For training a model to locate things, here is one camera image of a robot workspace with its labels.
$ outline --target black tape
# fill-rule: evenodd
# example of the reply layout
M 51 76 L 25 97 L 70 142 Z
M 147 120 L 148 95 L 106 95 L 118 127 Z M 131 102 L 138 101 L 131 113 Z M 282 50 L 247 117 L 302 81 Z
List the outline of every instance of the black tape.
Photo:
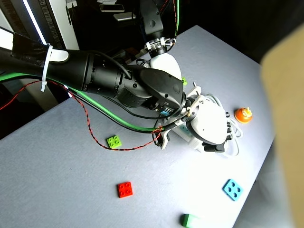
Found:
M 39 67 L 44 66 L 48 45 L 38 43 L 19 34 L 14 34 L 11 56 Z

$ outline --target table surface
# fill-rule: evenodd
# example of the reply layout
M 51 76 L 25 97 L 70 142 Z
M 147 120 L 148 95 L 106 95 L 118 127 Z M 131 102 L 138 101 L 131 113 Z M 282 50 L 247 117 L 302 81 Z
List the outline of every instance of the table surface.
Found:
M 260 65 L 198 26 L 178 36 L 171 54 L 189 82 L 186 92 L 196 82 L 231 114 L 252 109 L 253 120 L 241 125 L 239 155 L 191 150 L 175 133 L 164 151 L 154 145 L 107 151 L 91 138 L 83 109 L 68 99 L 1 140 L 0 227 L 173 228 L 181 227 L 186 213 L 201 217 L 204 227 L 233 226 L 274 138 Z M 131 123 L 153 125 L 93 97 Z M 123 148 L 151 140 L 88 110 L 104 144 L 115 134 Z M 244 189 L 236 202 L 222 190 L 228 179 Z M 125 181 L 131 181 L 133 196 L 120 199 L 116 185 Z

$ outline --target green block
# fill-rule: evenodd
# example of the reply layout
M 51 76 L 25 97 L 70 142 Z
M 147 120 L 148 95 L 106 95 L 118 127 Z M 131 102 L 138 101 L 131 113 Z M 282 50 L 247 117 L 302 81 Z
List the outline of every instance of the green block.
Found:
M 117 135 L 114 135 L 113 137 L 108 138 L 106 140 L 107 140 L 107 142 L 109 144 L 109 147 L 111 149 L 115 149 L 115 148 L 120 147 L 122 145 L 122 142 L 120 141 L 120 139 Z
M 188 84 L 187 80 L 185 77 L 181 78 L 182 83 L 184 84 L 184 86 L 186 86 Z
M 196 217 L 192 214 L 186 214 L 184 215 L 184 222 L 183 226 L 187 228 L 201 228 L 202 227 L 202 221 L 199 217 Z

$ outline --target orange toy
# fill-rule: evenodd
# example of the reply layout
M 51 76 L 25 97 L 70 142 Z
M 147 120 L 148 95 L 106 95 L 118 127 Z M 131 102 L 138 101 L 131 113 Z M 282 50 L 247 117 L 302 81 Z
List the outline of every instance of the orange toy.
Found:
M 249 108 L 240 108 L 234 112 L 234 117 L 242 124 L 247 124 L 252 119 L 252 112 Z

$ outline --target blurry tan foreground object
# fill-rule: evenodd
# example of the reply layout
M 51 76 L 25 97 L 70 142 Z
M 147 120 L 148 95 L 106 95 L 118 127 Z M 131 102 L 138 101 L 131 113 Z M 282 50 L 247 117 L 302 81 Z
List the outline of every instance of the blurry tan foreground object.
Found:
M 262 78 L 294 223 L 304 228 L 304 26 L 264 56 Z

